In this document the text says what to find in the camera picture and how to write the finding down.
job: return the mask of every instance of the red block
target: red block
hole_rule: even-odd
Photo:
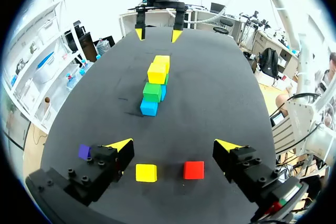
[[[204,178],[204,162],[188,161],[184,163],[184,179],[203,179]]]

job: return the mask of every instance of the green block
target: green block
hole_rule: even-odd
[[[142,93],[146,102],[160,102],[161,100],[161,85],[146,83]]]
[[[164,84],[163,84],[163,85],[167,85],[167,83],[168,83],[168,79],[169,79],[169,73],[167,73],[167,75],[166,75],[166,79],[164,80]]]

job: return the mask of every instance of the backpack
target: backpack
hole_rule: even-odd
[[[261,54],[259,53],[259,64],[262,72],[278,79],[278,54],[271,48],[266,48]]]

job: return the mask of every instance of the electronic equipment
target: electronic equipment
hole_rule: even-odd
[[[218,14],[223,8],[225,8],[225,5],[211,3],[210,12]]]

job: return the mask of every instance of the black table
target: black table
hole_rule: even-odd
[[[134,139],[135,157],[118,183],[89,207],[125,223],[249,223],[257,205],[229,184],[212,159],[215,138],[259,151],[275,165],[271,125],[258,83],[233,39],[185,29],[128,34],[98,60],[58,113],[41,167],[63,176],[80,165],[80,144]],[[171,55],[167,95],[156,117],[139,114],[155,55]],[[204,180],[183,180],[185,161],[204,161]],[[156,183],[135,181],[137,163],[157,165]]]

